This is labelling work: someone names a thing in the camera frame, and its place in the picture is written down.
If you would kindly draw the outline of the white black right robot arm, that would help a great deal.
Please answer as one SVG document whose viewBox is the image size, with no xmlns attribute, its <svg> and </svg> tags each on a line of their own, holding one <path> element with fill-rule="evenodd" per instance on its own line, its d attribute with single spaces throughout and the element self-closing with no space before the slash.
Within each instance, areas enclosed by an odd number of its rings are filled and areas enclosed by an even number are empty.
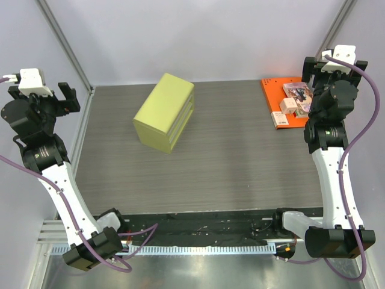
<svg viewBox="0 0 385 289">
<path fill-rule="evenodd" d="M 343 63 L 327 56 L 306 57 L 302 80 L 313 82 L 313 100 L 304 127 L 304 140 L 315 163 L 323 201 L 322 223 L 293 208 L 278 208 L 272 231 L 280 238 L 296 235 L 312 258 L 353 259 L 375 241 L 357 210 L 348 168 L 348 141 L 344 120 L 354 109 L 365 61 Z"/>
</svg>

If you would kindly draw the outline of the green metal drawer toolbox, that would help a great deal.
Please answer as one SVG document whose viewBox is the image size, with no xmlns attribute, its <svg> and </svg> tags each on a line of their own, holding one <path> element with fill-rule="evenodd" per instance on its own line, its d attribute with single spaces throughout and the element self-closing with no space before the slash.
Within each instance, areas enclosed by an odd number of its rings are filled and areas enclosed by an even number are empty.
<svg viewBox="0 0 385 289">
<path fill-rule="evenodd" d="M 133 118 L 140 142 L 171 153 L 194 111 L 194 84 L 163 74 Z"/>
</svg>

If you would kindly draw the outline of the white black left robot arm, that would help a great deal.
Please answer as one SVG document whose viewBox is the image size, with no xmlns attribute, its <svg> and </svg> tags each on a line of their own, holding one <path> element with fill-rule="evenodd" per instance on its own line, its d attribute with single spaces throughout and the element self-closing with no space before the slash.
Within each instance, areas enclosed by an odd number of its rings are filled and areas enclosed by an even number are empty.
<svg viewBox="0 0 385 289">
<path fill-rule="evenodd" d="M 6 157 L 1 157 L 1 161 L 37 178 L 49 193 L 70 247 L 63 255 L 65 263 L 85 272 L 102 263 L 129 273 L 129 268 L 110 262 L 123 249 L 121 240 L 127 236 L 128 225 L 115 209 L 104 213 L 100 220 L 90 214 L 76 184 L 65 144 L 54 132 L 58 117 L 80 111 L 76 90 L 66 82 L 58 83 L 64 95 L 59 100 L 42 85 L 25 92 L 16 79 L 3 76 L 1 81 L 12 84 L 8 93 L 13 99 L 4 105 L 1 117 L 16 133 L 13 142 L 19 148 L 22 164 Z"/>
</svg>

